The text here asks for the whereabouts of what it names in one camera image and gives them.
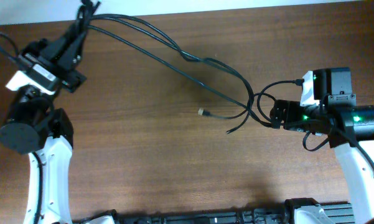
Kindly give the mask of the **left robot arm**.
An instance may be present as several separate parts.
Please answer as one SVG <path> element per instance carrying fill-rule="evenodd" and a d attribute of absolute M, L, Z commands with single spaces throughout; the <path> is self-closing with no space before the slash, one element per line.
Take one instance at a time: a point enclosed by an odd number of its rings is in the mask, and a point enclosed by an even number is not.
<path fill-rule="evenodd" d="M 75 92 L 86 80 L 76 67 L 82 59 L 86 27 L 72 24 L 55 41 L 40 39 L 19 50 L 0 32 L 0 52 L 18 70 L 6 88 L 16 92 L 0 128 L 1 144 L 30 162 L 29 196 L 24 223 L 71 223 L 68 168 L 73 126 L 54 100 L 61 90 Z"/>

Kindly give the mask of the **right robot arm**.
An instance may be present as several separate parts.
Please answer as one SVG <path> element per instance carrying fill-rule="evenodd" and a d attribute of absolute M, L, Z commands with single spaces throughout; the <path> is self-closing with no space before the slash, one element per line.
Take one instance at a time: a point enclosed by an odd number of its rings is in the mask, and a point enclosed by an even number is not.
<path fill-rule="evenodd" d="M 348 67 L 308 71 L 299 101 L 276 100 L 274 129 L 325 134 L 344 173 L 355 223 L 374 222 L 374 106 L 358 106 Z"/>

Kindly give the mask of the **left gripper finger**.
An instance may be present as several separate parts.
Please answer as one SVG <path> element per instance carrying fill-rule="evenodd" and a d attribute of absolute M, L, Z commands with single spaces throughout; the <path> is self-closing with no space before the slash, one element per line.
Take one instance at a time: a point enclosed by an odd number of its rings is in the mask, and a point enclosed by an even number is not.
<path fill-rule="evenodd" d="M 64 70 L 73 70 L 80 63 L 86 35 L 87 31 L 85 30 L 77 35 L 76 38 L 65 48 L 65 51 L 57 61 L 59 67 Z"/>
<path fill-rule="evenodd" d="M 76 38 L 77 35 L 78 26 L 76 23 L 73 23 L 62 36 L 53 42 L 49 42 L 47 46 L 44 47 L 42 50 L 42 57 L 49 61 L 58 61 L 65 51 L 65 48 Z"/>

